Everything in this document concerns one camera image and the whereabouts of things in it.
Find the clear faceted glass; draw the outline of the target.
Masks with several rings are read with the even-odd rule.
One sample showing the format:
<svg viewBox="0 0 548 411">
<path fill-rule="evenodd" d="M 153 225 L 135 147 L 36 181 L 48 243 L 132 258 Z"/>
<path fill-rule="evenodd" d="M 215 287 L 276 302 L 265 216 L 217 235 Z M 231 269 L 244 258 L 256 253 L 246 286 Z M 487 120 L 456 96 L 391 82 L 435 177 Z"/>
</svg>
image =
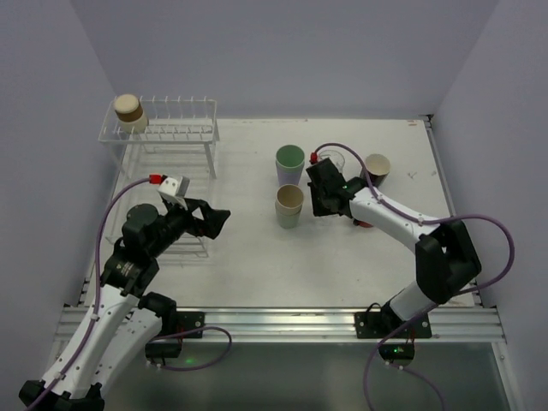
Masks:
<svg viewBox="0 0 548 411">
<path fill-rule="evenodd" d="M 345 165 L 344 156 L 337 150 L 325 149 L 319 153 L 319 160 L 329 159 L 337 168 L 339 173 L 343 173 Z"/>
</svg>

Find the red cup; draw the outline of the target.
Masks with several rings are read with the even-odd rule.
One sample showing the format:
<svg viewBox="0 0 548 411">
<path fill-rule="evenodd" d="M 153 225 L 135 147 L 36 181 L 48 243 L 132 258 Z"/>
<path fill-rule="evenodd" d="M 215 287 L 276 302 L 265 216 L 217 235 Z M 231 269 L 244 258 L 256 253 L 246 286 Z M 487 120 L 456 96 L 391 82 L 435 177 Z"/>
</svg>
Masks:
<svg viewBox="0 0 548 411">
<path fill-rule="evenodd" d="M 373 227 L 372 224 L 369 224 L 367 222 L 363 222 L 363 221 L 360 221 L 360 220 L 357 220 L 357 219 L 353 219 L 353 225 L 354 226 L 360 226 L 362 228 L 372 228 Z"/>
</svg>

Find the beige cup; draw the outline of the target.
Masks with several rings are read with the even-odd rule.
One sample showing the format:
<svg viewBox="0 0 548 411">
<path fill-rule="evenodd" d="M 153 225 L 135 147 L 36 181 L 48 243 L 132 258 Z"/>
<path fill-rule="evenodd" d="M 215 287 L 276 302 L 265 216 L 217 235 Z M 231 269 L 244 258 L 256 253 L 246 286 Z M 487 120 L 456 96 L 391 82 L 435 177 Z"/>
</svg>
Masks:
<svg viewBox="0 0 548 411">
<path fill-rule="evenodd" d="M 276 194 L 276 209 L 283 215 L 292 216 L 301 212 L 304 194 L 293 184 L 282 185 Z"/>
</svg>

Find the green cup shelf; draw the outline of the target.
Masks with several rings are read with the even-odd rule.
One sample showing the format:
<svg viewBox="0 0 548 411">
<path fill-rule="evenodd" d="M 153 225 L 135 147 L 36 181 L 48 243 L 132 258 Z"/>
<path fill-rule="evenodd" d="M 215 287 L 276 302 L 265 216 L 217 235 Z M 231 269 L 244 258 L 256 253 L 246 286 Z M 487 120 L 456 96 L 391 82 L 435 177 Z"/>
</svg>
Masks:
<svg viewBox="0 0 548 411">
<path fill-rule="evenodd" d="M 295 228 L 299 222 L 301 209 L 301 206 L 295 209 L 286 209 L 276 205 L 276 219 L 278 225 L 284 229 Z"/>
<path fill-rule="evenodd" d="M 305 153 L 299 146 L 286 145 L 277 150 L 275 158 L 283 170 L 297 170 L 305 162 Z"/>
</svg>

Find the lavender cup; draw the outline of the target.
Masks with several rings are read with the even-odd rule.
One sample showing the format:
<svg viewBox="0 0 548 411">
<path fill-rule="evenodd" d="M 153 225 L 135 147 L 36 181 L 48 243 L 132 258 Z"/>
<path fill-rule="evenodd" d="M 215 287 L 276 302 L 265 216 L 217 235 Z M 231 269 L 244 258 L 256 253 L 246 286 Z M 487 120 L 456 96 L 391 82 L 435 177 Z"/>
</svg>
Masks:
<svg viewBox="0 0 548 411">
<path fill-rule="evenodd" d="M 300 184 L 303 169 L 304 163 L 289 167 L 276 162 L 278 186 L 281 187 L 289 184 L 298 186 Z"/>
</svg>

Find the black mug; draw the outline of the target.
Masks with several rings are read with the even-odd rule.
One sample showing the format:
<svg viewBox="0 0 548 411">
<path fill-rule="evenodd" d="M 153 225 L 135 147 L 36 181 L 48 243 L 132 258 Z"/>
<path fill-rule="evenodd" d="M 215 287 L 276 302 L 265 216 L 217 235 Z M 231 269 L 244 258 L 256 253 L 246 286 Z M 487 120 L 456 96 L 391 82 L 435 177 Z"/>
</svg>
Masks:
<svg viewBox="0 0 548 411">
<path fill-rule="evenodd" d="M 382 154 L 370 154 L 364 160 L 366 170 L 360 173 L 360 177 L 366 180 L 369 176 L 372 185 L 379 188 L 390 173 L 390 160 Z"/>
</svg>

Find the brown and cream cup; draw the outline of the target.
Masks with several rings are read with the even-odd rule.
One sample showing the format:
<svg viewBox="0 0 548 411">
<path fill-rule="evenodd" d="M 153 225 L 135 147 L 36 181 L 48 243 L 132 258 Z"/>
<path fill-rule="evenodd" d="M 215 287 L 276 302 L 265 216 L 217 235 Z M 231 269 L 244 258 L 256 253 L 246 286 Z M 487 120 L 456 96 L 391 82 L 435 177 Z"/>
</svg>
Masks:
<svg viewBox="0 0 548 411">
<path fill-rule="evenodd" d="M 143 134 L 149 124 L 138 97 L 133 94 L 123 94 L 114 100 L 114 111 L 120 128 L 127 134 Z"/>
</svg>

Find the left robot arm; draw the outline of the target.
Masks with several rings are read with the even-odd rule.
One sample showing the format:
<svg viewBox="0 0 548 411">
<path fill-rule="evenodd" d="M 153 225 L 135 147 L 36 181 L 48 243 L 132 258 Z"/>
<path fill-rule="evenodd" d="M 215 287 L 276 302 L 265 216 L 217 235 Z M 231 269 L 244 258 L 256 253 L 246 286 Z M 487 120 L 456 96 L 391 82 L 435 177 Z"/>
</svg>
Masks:
<svg viewBox="0 0 548 411">
<path fill-rule="evenodd" d="M 183 234 L 215 239 L 228 210 L 203 200 L 132 207 L 100 276 L 98 297 L 57 361 L 19 398 L 29 410 L 102 410 L 104 397 L 131 360 L 160 333 L 173 334 L 176 303 L 147 287 L 158 257 Z"/>
</svg>

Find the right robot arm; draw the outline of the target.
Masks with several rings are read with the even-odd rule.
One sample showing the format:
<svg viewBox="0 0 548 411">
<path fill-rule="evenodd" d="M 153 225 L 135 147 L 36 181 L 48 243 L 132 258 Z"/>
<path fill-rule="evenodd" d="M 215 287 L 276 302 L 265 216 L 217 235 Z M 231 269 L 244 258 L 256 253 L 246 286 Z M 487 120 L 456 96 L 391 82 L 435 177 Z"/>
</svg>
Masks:
<svg viewBox="0 0 548 411">
<path fill-rule="evenodd" d="M 381 204 L 366 180 L 345 180 L 330 159 L 307 168 L 313 215 L 339 215 L 368 223 L 399 241 L 415 258 L 415 280 L 394 295 L 364 322 L 376 332 L 388 334 L 433 305 L 443 305 L 457 295 L 481 271 L 466 225 L 461 221 L 427 224 L 412 210 L 405 218 Z"/>
</svg>

